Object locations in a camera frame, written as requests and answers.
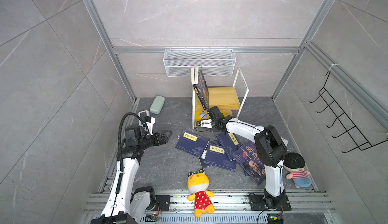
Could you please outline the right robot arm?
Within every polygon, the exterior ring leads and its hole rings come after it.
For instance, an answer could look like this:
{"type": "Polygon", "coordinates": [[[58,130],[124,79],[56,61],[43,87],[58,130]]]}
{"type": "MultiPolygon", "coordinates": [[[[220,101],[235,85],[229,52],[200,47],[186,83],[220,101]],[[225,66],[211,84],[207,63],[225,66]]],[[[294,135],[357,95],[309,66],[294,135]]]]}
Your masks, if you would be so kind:
{"type": "Polygon", "coordinates": [[[288,142],[280,137],[274,126],[260,127],[232,116],[225,117],[216,106],[208,109],[207,113],[211,119],[210,129],[233,133],[255,143],[253,149],[265,167],[264,203],[267,209],[275,210],[286,199],[283,165],[288,142]]]}

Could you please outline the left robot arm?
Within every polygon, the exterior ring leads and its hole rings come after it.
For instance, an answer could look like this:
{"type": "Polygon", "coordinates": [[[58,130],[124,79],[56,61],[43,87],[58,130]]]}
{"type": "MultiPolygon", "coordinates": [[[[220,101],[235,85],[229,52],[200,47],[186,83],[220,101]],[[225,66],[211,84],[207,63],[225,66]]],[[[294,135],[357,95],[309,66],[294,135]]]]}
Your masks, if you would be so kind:
{"type": "Polygon", "coordinates": [[[144,151],[168,143],[172,132],[154,132],[155,119],[149,111],[126,113],[120,121],[116,154],[116,173],[108,201],[93,224],[138,224],[147,211],[155,220],[161,217],[164,204],[152,186],[133,189],[144,151]]]}

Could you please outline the yellow book on lower shelf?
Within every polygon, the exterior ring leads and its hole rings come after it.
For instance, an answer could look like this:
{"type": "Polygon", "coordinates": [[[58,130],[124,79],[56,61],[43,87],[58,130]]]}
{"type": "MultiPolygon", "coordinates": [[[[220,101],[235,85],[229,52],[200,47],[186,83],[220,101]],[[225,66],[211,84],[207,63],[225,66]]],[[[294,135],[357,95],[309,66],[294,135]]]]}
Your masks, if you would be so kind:
{"type": "MultiPolygon", "coordinates": [[[[232,112],[231,110],[221,110],[221,113],[226,117],[230,115],[232,112]]],[[[195,112],[195,127],[197,127],[202,120],[208,120],[210,116],[206,111],[197,111],[195,112]]]]}

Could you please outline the white wooden two-tier shelf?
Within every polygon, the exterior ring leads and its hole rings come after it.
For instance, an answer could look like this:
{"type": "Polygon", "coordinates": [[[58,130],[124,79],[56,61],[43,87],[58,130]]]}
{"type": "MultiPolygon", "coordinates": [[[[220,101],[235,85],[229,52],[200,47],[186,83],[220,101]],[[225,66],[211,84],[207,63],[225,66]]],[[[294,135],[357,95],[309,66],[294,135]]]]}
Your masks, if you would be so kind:
{"type": "MultiPolygon", "coordinates": [[[[241,109],[248,96],[249,88],[245,80],[245,77],[241,71],[241,68],[238,68],[232,87],[210,87],[208,88],[208,91],[209,91],[211,107],[217,106],[220,110],[231,110],[231,112],[233,110],[238,110],[238,113],[236,116],[236,118],[238,118],[241,113],[241,109]],[[246,89],[242,102],[240,102],[235,88],[238,78],[241,78],[243,80],[244,87],[246,89]]],[[[194,90],[192,90],[192,128],[193,129],[195,128],[195,112],[197,111],[205,111],[205,110],[202,108],[194,90]]]]}

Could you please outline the navy book with yellow label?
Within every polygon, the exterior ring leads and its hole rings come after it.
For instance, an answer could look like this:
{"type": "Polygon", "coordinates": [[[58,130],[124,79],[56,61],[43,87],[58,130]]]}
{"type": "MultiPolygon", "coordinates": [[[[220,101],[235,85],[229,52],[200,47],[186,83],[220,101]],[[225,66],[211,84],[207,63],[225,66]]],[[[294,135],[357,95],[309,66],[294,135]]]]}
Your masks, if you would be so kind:
{"type": "Polygon", "coordinates": [[[190,131],[183,131],[175,148],[189,153],[196,157],[201,157],[208,146],[209,139],[190,131]]]}

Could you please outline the white digital clock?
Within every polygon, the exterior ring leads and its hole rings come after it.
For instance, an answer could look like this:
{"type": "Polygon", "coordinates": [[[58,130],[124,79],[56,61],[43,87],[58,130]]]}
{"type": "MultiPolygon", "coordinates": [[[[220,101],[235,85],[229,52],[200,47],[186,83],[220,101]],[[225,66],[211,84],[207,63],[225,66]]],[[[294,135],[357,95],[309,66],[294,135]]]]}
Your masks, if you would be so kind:
{"type": "Polygon", "coordinates": [[[152,121],[150,112],[148,110],[140,111],[138,113],[138,116],[140,118],[140,120],[138,121],[139,125],[150,123],[152,121]]]}

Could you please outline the mint green case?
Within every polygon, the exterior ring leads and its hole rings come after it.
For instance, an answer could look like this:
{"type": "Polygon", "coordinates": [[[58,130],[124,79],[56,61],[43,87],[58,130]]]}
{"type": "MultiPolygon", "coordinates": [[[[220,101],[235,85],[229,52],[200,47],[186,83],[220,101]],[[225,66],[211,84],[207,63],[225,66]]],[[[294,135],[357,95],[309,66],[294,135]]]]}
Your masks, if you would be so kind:
{"type": "Polygon", "coordinates": [[[165,97],[157,95],[150,106],[150,113],[158,115],[162,111],[164,103],[165,97]]]}

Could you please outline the dark book at pile bottom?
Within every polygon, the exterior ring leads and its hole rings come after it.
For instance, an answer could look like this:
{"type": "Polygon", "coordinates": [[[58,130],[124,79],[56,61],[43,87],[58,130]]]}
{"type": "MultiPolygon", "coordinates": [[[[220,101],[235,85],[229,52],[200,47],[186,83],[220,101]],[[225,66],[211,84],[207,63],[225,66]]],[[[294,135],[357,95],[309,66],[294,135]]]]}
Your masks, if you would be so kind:
{"type": "Polygon", "coordinates": [[[200,161],[201,168],[207,168],[207,167],[210,166],[209,164],[206,164],[206,163],[205,163],[206,153],[207,153],[207,151],[205,150],[205,151],[202,153],[202,156],[199,157],[199,161],[200,161]]]}

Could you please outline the black upright book on shelf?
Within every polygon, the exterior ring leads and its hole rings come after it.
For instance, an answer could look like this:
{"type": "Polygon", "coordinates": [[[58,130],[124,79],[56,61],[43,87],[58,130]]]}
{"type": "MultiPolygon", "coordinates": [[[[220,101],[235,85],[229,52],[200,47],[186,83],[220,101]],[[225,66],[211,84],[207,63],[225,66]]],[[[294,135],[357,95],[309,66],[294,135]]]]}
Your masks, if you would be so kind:
{"type": "Polygon", "coordinates": [[[207,104],[199,86],[199,69],[200,68],[198,66],[191,68],[191,83],[202,108],[206,110],[207,104]]]}

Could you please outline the yellow frog plush toy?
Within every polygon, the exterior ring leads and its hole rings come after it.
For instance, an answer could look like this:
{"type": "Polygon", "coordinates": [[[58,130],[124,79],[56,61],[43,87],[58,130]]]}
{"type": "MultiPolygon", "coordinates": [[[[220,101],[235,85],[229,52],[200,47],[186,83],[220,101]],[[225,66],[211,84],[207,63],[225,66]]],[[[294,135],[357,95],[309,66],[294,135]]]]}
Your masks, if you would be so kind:
{"type": "Polygon", "coordinates": [[[210,199],[214,197],[214,193],[207,190],[209,184],[209,178],[203,168],[199,169],[198,172],[188,173],[188,190],[191,193],[188,196],[188,201],[194,202],[194,215],[198,219],[204,213],[213,214],[215,211],[215,207],[210,199]]]}

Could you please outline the black-haired doll plush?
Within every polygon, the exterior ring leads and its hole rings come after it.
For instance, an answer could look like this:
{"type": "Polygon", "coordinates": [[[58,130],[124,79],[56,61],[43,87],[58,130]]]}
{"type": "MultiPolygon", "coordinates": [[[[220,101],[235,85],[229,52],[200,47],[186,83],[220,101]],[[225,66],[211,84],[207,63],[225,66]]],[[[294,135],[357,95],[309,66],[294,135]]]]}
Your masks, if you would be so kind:
{"type": "Polygon", "coordinates": [[[305,159],[302,155],[295,152],[287,153],[284,159],[284,169],[289,172],[286,178],[293,180],[297,189],[312,186],[312,179],[310,173],[305,169],[305,159]]]}

